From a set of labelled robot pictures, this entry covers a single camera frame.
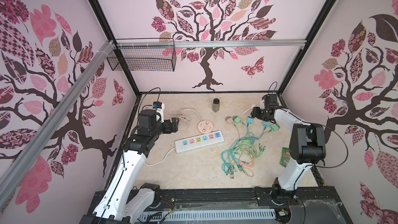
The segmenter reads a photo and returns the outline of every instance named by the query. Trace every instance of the round power socket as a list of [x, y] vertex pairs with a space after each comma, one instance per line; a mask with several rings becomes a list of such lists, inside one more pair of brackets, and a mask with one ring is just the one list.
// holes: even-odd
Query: round power socket
[[210, 121], [201, 121], [198, 125], [198, 130], [202, 134], [213, 131], [213, 124]]

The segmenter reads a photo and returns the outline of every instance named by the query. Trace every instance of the wall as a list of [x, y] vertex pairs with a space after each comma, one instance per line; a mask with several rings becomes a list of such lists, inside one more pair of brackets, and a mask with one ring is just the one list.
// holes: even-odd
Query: wall
[[[106, 41], [87, 0], [0, 0], [0, 175]], [[135, 100], [97, 70], [2, 209], [2, 223], [78, 223], [103, 189]]]
[[[320, 171], [354, 223], [398, 220], [397, 15], [398, 0], [338, 1], [284, 93], [292, 111], [347, 143], [347, 162]], [[326, 166], [341, 163], [341, 140], [325, 137]]]
[[[99, 0], [116, 38], [175, 41], [305, 39], [325, 1]], [[174, 72], [132, 75], [141, 91], [267, 90], [281, 83], [297, 51], [297, 46], [179, 49]]]

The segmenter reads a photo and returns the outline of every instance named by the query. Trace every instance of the glass jar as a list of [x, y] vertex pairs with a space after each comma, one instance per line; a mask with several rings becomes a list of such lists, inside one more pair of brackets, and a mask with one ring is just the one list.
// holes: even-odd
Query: glass jar
[[213, 112], [218, 112], [220, 110], [220, 100], [219, 99], [213, 99], [213, 107], [211, 108]]

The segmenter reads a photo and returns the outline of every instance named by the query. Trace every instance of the white power strip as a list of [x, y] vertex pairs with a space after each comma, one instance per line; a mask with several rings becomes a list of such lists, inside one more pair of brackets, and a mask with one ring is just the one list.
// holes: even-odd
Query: white power strip
[[224, 142], [224, 136], [221, 131], [184, 138], [176, 141], [176, 152], [185, 152], [220, 142]]

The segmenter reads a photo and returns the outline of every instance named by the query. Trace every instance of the beige floor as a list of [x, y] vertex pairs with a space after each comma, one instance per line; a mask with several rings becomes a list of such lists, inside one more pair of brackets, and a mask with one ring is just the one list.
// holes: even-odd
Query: beige floor
[[[177, 154], [174, 150], [160, 164], [155, 166], [144, 165], [135, 180], [135, 186], [140, 187], [143, 183], [159, 184], [163, 189], [199, 189], [199, 188], [243, 188], [243, 187], [271, 187], [273, 181], [283, 171], [284, 167], [279, 164], [282, 147], [288, 147], [291, 132], [286, 127], [276, 132], [265, 134], [258, 142], [266, 146], [261, 157], [255, 160], [252, 168], [254, 177], [248, 177], [242, 172], [235, 173], [235, 179], [225, 175], [221, 170], [221, 152], [228, 149], [237, 138], [238, 134], [233, 125], [225, 122], [227, 116], [239, 116], [246, 122], [246, 114], [242, 114], [251, 104], [259, 106], [264, 93], [187, 93], [187, 94], [161, 94], [159, 101], [166, 107], [164, 117], [171, 119], [177, 116], [183, 109], [195, 109], [203, 120], [209, 120], [214, 125], [214, 131], [221, 130], [225, 142], [212, 146], [202, 147]], [[156, 101], [158, 95], [147, 95], [141, 104], [150, 105]], [[211, 110], [212, 100], [220, 99], [220, 111], [215, 113]], [[149, 153], [146, 163], [152, 164], [164, 158], [166, 153], [174, 147], [174, 141], [200, 135], [197, 130], [199, 118], [194, 112], [186, 111], [185, 114], [191, 118], [190, 128], [186, 132], [162, 134], [156, 141], [155, 146]], [[185, 122], [180, 122], [179, 128], [186, 128]], [[246, 134], [246, 127], [239, 126], [240, 136]], [[250, 126], [250, 132], [259, 136], [263, 130], [262, 121], [255, 119]], [[301, 187], [316, 187], [316, 181], [311, 172], [305, 174], [300, 182]]]

